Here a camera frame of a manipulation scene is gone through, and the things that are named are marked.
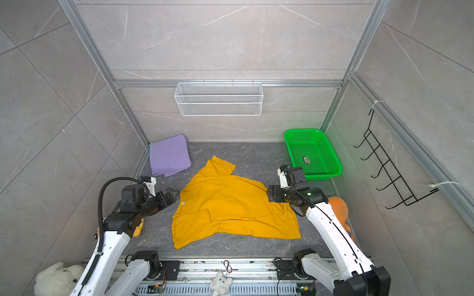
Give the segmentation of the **green plastic basket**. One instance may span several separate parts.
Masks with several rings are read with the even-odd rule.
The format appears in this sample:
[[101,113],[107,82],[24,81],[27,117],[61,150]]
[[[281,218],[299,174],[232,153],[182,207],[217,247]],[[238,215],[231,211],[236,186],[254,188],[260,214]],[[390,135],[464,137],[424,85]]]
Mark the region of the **green plastic basket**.
[[343,166],[323,131],[289,129],[284,139],[292,166],[302,168],[308,181],[329,180],[342,174]]

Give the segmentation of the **yellow t-shirt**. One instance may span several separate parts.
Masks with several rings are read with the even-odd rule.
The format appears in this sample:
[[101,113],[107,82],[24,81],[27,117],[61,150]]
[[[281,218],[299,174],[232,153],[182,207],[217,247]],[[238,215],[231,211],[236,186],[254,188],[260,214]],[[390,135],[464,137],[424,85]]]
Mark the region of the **yellow t-shirt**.
[[214,156],[180,193],[172,221],[174,247],[226,233],[256,238],[300,239],[295,212],[269,202],[262,182],[234,175],[236,166]]

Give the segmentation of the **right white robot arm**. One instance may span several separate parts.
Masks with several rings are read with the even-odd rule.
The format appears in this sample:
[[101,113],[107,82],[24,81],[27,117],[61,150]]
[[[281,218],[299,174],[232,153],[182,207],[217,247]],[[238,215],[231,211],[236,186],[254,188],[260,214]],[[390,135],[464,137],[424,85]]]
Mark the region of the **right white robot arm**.
[[333,255],[335,263],[331,264],[310,249],[295,253],[293,266],[298,276],[313,277],[335,296],[390,294],[389,272],[383,266],[376,267],[358,248],[336,217],[329,198],[319,188],[300,192],[292,187],[271,185],[267,195],[270,202],[285,202],[299,207]]

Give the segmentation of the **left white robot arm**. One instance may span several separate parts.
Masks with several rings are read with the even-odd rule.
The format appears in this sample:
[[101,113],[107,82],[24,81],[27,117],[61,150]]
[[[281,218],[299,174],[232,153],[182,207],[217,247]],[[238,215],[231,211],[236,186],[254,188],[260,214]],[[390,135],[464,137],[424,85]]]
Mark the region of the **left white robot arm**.
[[152,216],[176,202],[180,191],[172,188],[154,192],[152,183],[123,188],[116,212],[102,217],[98,207],[99,234],[92,258],[73,288],[73,296],[130,296],[147,279],[165,279],[164,267],[156,251],[139,250],[130,257],[126,270],[109,286],[115,267],[139,227],[142,219]]

